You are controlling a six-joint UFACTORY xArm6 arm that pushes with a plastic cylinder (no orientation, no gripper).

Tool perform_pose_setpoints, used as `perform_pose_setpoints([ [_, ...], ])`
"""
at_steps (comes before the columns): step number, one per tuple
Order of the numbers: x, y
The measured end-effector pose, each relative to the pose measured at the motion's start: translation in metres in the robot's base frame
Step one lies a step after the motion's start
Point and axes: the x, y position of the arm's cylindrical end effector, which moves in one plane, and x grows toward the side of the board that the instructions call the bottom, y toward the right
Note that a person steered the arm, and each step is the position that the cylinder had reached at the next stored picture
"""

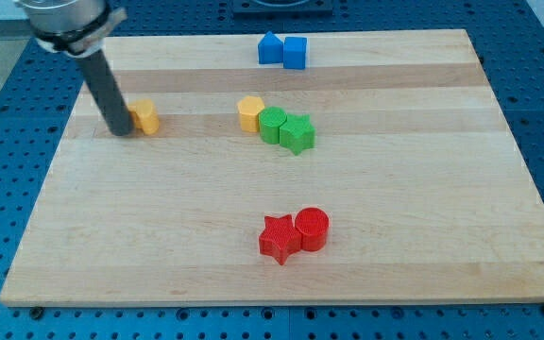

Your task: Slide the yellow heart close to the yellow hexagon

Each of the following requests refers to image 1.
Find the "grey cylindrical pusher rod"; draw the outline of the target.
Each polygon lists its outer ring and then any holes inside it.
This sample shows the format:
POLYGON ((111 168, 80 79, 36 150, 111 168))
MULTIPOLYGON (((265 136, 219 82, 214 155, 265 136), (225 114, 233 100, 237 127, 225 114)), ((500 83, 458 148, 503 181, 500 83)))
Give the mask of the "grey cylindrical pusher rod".
POLYGON ((134 130, 125 99, 102 50, 76 59, 93 100, 114 136, 127 136, 134 130))

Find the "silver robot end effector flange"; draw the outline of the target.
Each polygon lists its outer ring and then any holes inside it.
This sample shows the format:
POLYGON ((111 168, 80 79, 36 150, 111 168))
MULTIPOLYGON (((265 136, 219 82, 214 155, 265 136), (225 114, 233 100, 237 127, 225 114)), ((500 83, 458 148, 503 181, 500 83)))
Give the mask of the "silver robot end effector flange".
POLYGON ((107 0, 14 0, 28 19, 38 45, 50 53, 86 58, 128 18, 107 0))

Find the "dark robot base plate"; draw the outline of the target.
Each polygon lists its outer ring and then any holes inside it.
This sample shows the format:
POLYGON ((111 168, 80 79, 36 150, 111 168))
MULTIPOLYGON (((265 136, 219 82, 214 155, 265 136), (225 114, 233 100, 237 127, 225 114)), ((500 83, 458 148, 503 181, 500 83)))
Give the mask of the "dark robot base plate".
POLYGON ((333 0, 231 0, 232 13, 237 16, 332 14, 333 0))

